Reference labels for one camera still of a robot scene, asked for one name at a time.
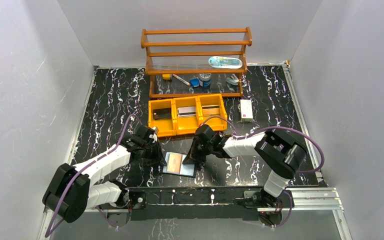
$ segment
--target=round container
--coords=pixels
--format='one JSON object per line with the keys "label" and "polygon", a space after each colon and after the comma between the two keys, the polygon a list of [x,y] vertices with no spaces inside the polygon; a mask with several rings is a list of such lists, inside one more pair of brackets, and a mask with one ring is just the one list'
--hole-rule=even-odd
{"label": "round container", "polygon": [[211,73],[200,73],[198,79],[201,87],[209,88],[211,86]]}

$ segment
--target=black marble table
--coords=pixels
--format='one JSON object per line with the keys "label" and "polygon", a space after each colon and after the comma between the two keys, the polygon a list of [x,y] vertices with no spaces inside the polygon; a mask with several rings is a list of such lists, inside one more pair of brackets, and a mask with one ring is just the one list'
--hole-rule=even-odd
{"label": "black marble table", "polygon": [[[187,87],[172,87],[158,81],[156,93],[193,91]],[[232,91],[222,77],[212,82],[213,91]],[[129,114],[136,114],[143,124],[148,123],[150,79],[143,68],[98,69],[94,79],[86,113],[78,136],[72,164],[81,163],[106,151],[120,137],[121,129]],[[239,98],[224,98],[228,118],[238,134],[244,135],[267,126],[279,125],[301,131],[297,111],[292,101],[282,66],[250,66],[243,80],[244,98],[252,101],[253,122],[239,122]],[[137,122],[128,128],[130,133]],[[161,139],[163,153],[186,154],[191,146],[191,136]],[[146,166],[132,162],[107,175],[100,182],[117,179],[128,187],[210,187],[210,186],[262,186],[271,169],[259,156],[240,156],[220,159],[206,157],[205,165],[198,168],[196,178],[162,174],[160,166]],[[313,169],[307,155],[300,170]],[[317,186],[312,174],[299,174],[292,185]]]}

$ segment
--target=white box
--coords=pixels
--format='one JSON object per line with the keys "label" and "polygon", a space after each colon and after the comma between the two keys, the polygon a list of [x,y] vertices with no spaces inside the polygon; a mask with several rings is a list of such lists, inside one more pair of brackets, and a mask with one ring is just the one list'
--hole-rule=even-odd
{"label": "white box", "polygon": [[240,100],[240,121],[241,122],[252,122],[253,121],[253,106],[251,100],[241,99]]}

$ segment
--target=wooden rack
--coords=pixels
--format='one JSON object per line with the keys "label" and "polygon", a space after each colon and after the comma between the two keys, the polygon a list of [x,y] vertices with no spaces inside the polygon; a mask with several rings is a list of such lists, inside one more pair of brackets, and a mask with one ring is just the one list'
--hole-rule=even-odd
{"label": "wooden rack", "polygon": [[[235,74],[239,79],[238,92],[221,93],[222,97],[242,97],[242,75],[247,73],[245,50],[253,44],[249,27],[223,29],[142,30],[140,45],[146,49],[145,74],[150,78],[149,97],[177,98],[208,93],[155,94],[155,75],[162,74]],[[240,50],[175,51],[180,47],[238,46]],[[211,56],[239,58],[239,69],[213,68],[208,64]]]}

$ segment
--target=yellow storage tray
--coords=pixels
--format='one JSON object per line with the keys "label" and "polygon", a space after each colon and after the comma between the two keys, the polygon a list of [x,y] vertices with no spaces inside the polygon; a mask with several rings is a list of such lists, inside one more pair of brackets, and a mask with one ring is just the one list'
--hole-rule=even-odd
{"label": "yellow storage tray", "polygon": [[[217,116],[228,118],[225,104],[221,94],[208,94],[189,97],[177,97],[173,99],[149,101],[148,126],[157,127],[159,137],[169,137],[184,134],[194,134],[197,128],[211,116],[203,116],[202,106],[218,105],[220,114]],[[195,107],[195,116],[178,117],[178,108]],[[154,120],[153,111],[155,109],[171,108],[171,119]],[[214,131],[224,131],[228,129],[227,122],[212,118],[205,124],[209,125]]]}
{"label": "yellow storage tray", "polygon": [[[177,98],[173,98],[173,100],[174,100],[174,107],[175,107],[174,116],[176,118],[176,122],[174,123],[176,134],[177,135],[194,134],[195,130],[197,130],[197,128],[200,126],[203,120],[198,98],[196,96],[189,96],[189,97],[177,97]],[[195,116],[179,117],[178,108],[183,108],[183,107],[195,107],[196,108]]]}
{"label": "yellow storage tray", "polygon": [[[158,137],[175,136],[175,112],[177,109],[174,107],[173,99],[153,100],[148,103],[148,126],[150,128],[158,128]],[[171,108],[171,119],[154,120],[153,111],[155,109],[168,109]]]}
{"label": "yellow storage tray", "polygon": [[[225,104],[223,102],[223,98],[221,94],[199,95],[197,96],[197,98],[198,98],[199,109],[201,110],[201,115],[202,115],[202,106],[218,105],[220,109],[220,114],[218,114],[217,116],[228,119],[228,115],[225,109]],[[202,116],[202,121],[200,122],[200,124],[202,124],[209,117],[211,116]],[[228,123],[217,117],[211,118],[205,124],[209,125],[214,131],[224,131],[228,129]]]}

